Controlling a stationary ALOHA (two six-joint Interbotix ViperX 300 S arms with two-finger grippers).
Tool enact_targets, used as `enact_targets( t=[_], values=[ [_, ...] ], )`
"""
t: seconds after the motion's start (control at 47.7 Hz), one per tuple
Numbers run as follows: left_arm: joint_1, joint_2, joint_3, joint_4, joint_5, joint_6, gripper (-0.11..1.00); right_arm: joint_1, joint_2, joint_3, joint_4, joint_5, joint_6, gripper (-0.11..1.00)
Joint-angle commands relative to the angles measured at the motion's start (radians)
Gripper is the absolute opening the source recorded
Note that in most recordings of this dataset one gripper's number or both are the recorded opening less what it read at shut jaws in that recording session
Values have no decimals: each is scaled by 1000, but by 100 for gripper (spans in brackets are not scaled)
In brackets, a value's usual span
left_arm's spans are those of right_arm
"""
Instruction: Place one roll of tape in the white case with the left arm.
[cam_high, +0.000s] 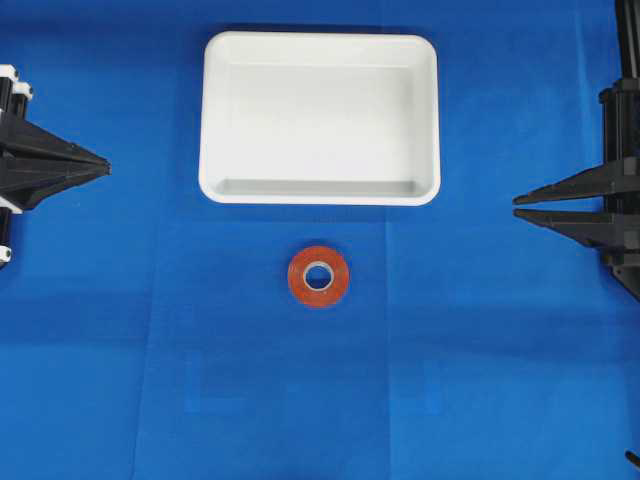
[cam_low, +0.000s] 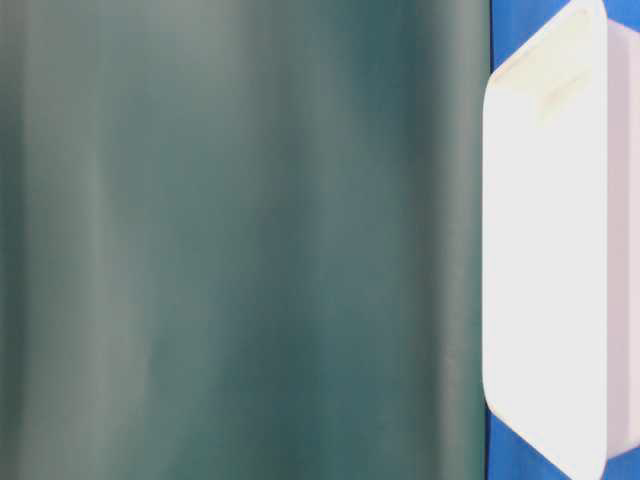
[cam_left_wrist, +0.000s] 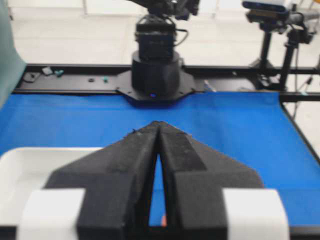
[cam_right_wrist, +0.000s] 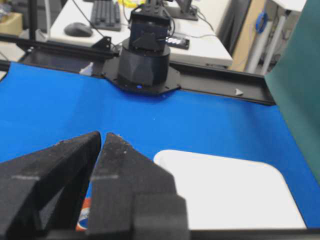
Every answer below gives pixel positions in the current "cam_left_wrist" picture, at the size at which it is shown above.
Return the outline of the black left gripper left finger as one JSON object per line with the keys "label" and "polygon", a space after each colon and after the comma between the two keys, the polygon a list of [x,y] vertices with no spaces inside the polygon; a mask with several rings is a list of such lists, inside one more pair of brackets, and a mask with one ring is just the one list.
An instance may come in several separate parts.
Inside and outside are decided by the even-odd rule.
{"label": "black left gripper left finger", "polygon": [[160,123],[54,170],[34,191],[18,226],[21,240],[122,240],[137,203],[152,190]]}

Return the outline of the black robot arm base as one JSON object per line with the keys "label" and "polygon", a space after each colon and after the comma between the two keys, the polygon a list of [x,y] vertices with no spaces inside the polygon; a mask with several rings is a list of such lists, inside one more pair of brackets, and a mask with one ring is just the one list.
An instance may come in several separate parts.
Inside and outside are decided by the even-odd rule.
{"label": "black robot arm base", "polygon": [[187,21],[197,15],[198,0],[136,0],[147,9],[135,25],[138,49],[132,54],[131,68],[116,77],[116,91],[136,101],[171,102],[197,90],[195,78],[184,71],[176,52],[177,33],[173,21]]}

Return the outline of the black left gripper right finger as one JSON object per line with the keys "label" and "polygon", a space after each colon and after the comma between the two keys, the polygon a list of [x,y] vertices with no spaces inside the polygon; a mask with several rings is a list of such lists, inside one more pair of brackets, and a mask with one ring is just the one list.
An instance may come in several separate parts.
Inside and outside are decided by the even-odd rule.
{"label": "black left gripper right finger", "polygon": [[287,240],[279,193],[251,167],[159,124],[168,223],[184,240]]}

